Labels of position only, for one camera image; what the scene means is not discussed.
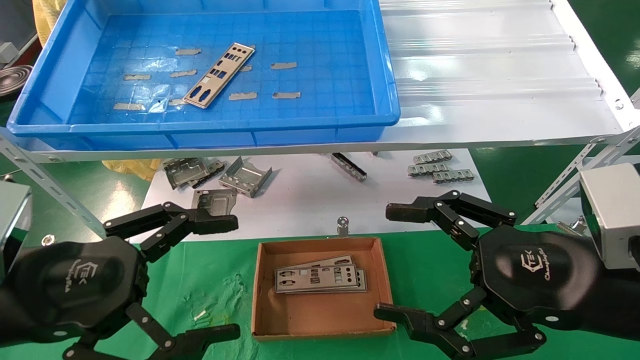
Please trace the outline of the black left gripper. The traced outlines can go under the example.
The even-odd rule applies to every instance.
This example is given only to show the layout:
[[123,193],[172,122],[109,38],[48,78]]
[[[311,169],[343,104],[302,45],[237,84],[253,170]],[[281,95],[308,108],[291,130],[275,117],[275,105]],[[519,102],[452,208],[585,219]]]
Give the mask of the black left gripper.
[[[187,235],[237,230],[236,215],[165,202],[110,219],[103,228],[110,238],[99,242],[19,251],[10,269],[12,346],[81,337],[64,351],[64,360],[121,360],[95,346],[130,321],[157,345],[149,360],[201,360],[212,344],[240,338],[235,323],[171,336],[141,305],[149,282],[147,262],[158,261]],[[153,234],[139,251],[125,241],[149,231]]]

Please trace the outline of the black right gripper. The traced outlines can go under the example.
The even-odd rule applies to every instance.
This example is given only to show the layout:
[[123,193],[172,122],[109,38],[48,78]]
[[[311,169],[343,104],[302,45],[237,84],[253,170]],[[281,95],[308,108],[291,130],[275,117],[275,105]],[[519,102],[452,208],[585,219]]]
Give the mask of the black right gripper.
[[[499,360],[534,353],[546,343],[533,323],[565,331],[585,326],[585,306],[602,270],[589,239],[510,227],[516,212],[458,190],[389,203],[385,216],[398,223],[435,223],[462,249],[475,249],[478,286],[441,314],[375,305],[374,317],[403,325],[410,340],[432,344],[451,360]],[[480,237],[470,221],[494,229]],[[515,332],[478,339],[460,335],[457,326],[481,307]]]

